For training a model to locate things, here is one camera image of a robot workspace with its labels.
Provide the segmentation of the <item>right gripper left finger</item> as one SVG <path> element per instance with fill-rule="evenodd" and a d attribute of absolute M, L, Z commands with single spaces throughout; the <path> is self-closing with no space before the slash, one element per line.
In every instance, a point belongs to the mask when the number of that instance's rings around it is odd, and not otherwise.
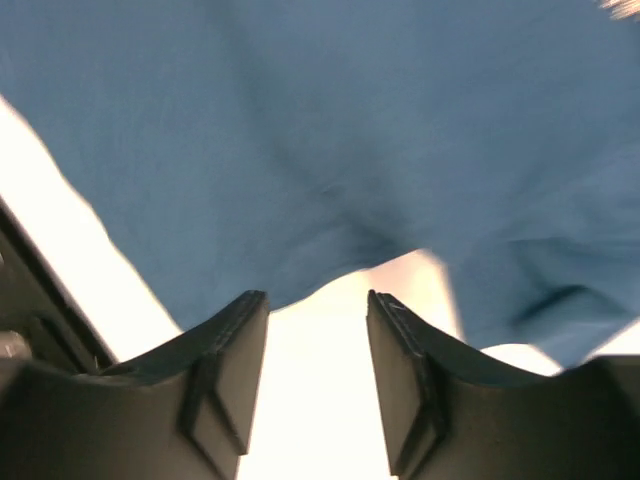
<path fill-rule="evenodd" d="M 5 479 L 232 479 L 249 448 L 267 296 L 99 375 L 1 363 Z"/>

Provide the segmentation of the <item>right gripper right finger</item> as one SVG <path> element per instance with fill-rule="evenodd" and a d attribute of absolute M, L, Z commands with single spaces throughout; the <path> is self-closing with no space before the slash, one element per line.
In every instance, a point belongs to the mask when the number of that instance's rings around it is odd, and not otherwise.
<path fill-rule="evenodd" d="M 370 292 L 366 316 L 389 469 L 401 479 L 639 475 L 639 360 L 556 376 L 492 358 Z"/>

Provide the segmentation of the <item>blue t-shirt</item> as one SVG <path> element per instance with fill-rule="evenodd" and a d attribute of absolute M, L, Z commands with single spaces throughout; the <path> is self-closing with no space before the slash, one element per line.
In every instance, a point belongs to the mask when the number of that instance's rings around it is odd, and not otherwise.
<path fill-rule="evenodd" d="M 1 93 L 171 316 L 424 249 L 476 348 L 639 314 L 639 26 L 599 1 L 5 1 Z"/>

